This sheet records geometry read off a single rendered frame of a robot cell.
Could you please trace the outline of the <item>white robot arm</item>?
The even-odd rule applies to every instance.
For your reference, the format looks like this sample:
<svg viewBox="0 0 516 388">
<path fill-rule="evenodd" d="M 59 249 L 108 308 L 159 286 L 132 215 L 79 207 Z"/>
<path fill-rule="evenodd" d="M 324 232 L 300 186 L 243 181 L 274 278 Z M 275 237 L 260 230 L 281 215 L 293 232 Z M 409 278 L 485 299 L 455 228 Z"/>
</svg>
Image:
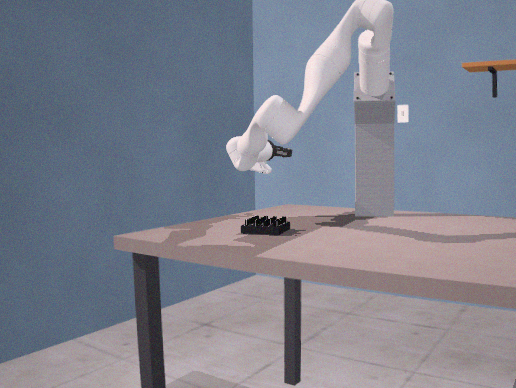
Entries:
<svg viewBox="0 0 516 388">
<path fill-rule="evenodd" d="M 393 6 L 389 1 L 355 0 L 335 30 L 308 60 L 299 109 L 274 95 L 259 108 L 247 131 L 229 140 L 226 149 L 235 168 L 271 173 L 271 167 L 266 163 L 272 156 L 268 135 L 281 145 L 295 137 L 348 68 L 351 37 L 359 27 L 366 29 L 358 39 L 360 89 L 369 96 L 383 95 L 389 88 L 392 24 Z"/>
</svg>

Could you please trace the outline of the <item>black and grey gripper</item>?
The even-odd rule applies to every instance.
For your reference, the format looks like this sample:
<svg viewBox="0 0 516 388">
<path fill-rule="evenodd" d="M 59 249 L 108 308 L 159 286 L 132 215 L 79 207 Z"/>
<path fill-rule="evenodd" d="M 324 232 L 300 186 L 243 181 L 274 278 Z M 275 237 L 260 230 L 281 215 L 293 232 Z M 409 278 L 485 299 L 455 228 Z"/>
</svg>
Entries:
<svg viewBox="0 0 516 388">
<path fill-rule="evenodd" d="M 286 150 L 287 148 L 283 148 L 281 146 L 275 146 L 270 140 L 268 140 L 268 142 L 271 144 L 272 146 L 272 156 L 270 157 L 269 160 L 271 160 L 274 156 L 282 156 L 283 158 L 284 157 L 291 157 L 292 155 L 292 149 L 288 148 L 288 150 Z M 279 148 L 279 149 L 278 149 Z M 285 149 L 285 150 L 284 150 Z M 289 153 L 290 152 L 290 153 Z M 267 160 L 267 161 L 269 161 Z"/>
</svg>

